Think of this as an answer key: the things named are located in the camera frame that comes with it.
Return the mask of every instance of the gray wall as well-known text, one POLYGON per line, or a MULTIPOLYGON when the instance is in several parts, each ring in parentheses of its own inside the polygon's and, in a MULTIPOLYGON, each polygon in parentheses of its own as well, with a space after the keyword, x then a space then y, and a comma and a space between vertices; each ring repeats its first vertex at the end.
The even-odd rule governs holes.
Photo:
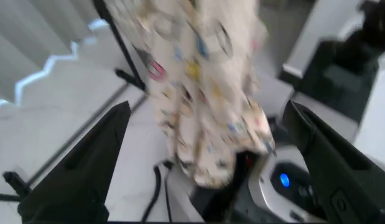
POLYGON ((284 69, 301 78, 319 40, 338 35, 361 1, 317 0, 284 69))

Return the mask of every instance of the patterned fabric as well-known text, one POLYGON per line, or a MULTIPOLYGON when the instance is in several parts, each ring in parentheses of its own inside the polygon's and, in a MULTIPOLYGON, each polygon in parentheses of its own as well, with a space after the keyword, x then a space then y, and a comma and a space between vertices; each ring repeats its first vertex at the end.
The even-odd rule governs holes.
POLYGON ((257 1, 151 3, 144 27, 151 29, 155 116, 183 171, 198 185, 223 187, 233 178, 237 152, 274 148, 262 108, 249 98, 257 89, 250 58, 267 34, 257 1))

